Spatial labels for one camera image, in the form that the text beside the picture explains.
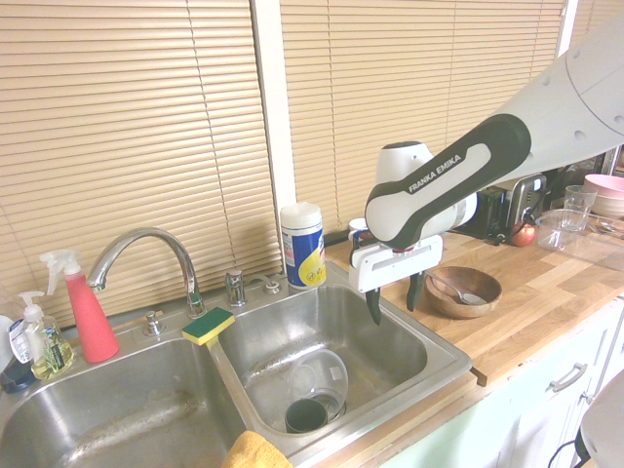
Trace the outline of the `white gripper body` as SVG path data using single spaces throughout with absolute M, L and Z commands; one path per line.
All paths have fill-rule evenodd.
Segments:
M 349 283 L 360 293 L 370 292 L 438 265 L 443 238 L 433 235 L 409 251 L 395 252 L 380 243 L 355 250 L 350 260 Z

